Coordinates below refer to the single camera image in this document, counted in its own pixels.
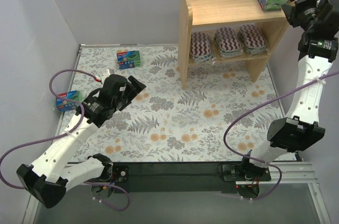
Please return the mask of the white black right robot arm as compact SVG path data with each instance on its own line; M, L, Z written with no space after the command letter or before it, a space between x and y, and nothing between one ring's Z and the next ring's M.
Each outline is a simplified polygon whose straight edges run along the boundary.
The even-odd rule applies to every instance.
M303 34L298 43L298 81L285 118L273 121L267 139L243 157L244 179L261 177L270 163L286 153L304 151L324 137L319 126L319 103L338 52L338 0L289 0L281 6L287 21Z

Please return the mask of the purple wavy sponge pack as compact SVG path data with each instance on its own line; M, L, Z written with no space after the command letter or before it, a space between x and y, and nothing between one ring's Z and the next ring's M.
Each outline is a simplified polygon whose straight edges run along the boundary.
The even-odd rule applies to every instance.
M218 28L214 39L222 59L235 58L243 53L243 46L233 28Z
M245 24L239 28L238 37L249 55L258 55L267 48L267 41L259 28L253 24Z
M211 40L207 33L192 33L190 42L190 56L195 63L214 60L211 50Z

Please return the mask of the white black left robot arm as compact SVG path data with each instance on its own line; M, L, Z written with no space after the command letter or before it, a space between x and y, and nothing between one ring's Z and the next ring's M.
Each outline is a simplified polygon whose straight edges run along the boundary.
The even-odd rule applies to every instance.
M24 188L47 209L54 207L66 192L91 179L108 181L113 162L107 156L95 154L88 160L66 167L82 144L94 134L116 111L122 111L146 85L133 76L125 78L112 74L101 88L89 93L76 109L65 129L65 136L51 146L30 165L22 164L16 171Z

